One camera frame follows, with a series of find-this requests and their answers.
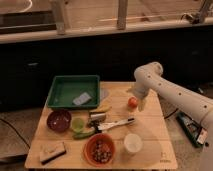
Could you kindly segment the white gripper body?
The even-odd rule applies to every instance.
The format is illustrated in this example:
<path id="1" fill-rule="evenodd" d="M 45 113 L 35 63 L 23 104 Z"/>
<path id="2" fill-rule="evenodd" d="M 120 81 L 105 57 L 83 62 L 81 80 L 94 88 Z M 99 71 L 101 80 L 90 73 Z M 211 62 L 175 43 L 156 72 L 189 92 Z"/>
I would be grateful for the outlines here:
<path id="1" fill-rule="evenodd" d="M 149 89 L 140 84 L 135 82 L 129 89 L 128 89 L 129 93 L 132 93 L 137 99 L 139 100 L 143 100 L 147 97 L 148 93 L 149 93 Z"/>

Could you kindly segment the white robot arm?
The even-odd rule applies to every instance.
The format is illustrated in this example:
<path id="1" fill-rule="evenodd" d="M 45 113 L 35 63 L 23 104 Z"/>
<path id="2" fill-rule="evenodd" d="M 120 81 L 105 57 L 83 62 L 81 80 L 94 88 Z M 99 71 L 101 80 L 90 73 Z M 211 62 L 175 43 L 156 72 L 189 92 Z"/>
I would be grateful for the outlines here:
<path id="1" fill-rule="evenodd" d="M 213 171 L 213 99 L 174 84 L 162 78 L 162 74 L 159 62 L 137 67 L 130 92 L 143 100 L 152 89 L 205 128 L 208 146 L 203 147 L 199 171 Z"/>

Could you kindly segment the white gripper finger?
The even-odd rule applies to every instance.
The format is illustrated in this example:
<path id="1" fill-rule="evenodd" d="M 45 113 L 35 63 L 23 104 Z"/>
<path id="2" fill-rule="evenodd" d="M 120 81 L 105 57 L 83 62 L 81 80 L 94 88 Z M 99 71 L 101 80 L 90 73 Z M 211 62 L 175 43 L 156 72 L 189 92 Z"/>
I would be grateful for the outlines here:
<path id="1" fill-rule="evenodd" d="M 144 110 L 145 104 L 146 104 L 146 99 L 145 99 L 145 98 L 142 99 L 142 100 L 139 99 L 139 101 L 138 101 L 138 110 L 139 110 L 140 112 Z"/>

